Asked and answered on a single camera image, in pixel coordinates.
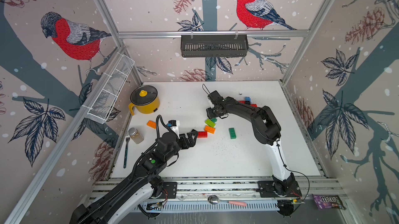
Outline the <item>lime green lego brick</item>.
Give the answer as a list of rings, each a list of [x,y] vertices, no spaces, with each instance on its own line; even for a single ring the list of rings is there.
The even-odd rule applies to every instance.
[[[209,127],[212,127],[212,128],[214,128],[215,127],[215,122],[213,122],[211,119],[206,119],[205,120],[205,124],[207,125],[207,126],[209,126]]]

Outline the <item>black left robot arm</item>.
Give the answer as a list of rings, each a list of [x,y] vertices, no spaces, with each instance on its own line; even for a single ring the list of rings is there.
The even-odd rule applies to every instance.
[[[81,204],[72,213],[72,224],[118,224],[135,207],[162,194],[160,172],[180,150],[195,146],[198,132],[178,133],[177,121],[156,118],[156,140],[134,163],[132,172],[109,193],[88,207]]]

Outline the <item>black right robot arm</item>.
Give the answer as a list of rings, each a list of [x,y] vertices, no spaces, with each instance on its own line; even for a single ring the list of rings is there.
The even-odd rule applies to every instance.
[[[208,118],[224,119],[233,114],[251,123],[255,138],[266,145],[267,154],[272,166],[272,178],[274,192],[281,197],[295,193],[298,184],[294,172],[288,168],[284,161],[284,153],[281,150],[281,126],[274,113],[268,106],[254,107],[241,103],[232,97],[222,97],[217,91],[207,96],[211,107],[207,108]]]

